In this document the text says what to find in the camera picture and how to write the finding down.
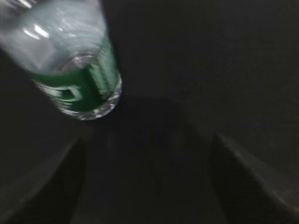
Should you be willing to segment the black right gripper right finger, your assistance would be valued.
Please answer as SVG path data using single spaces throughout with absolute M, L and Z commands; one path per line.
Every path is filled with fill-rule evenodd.
M 211 142 L 210 180 L 229 224 L 299 222 L 299 178 L 281 173 L 222 134 Z

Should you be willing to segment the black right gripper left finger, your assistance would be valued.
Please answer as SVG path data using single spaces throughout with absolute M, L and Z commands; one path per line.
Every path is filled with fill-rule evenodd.
M 0 195 L 2 224 L 69 224 L 85 182 L 86 149 L 76 138 L 57 159 L 47 161 Z

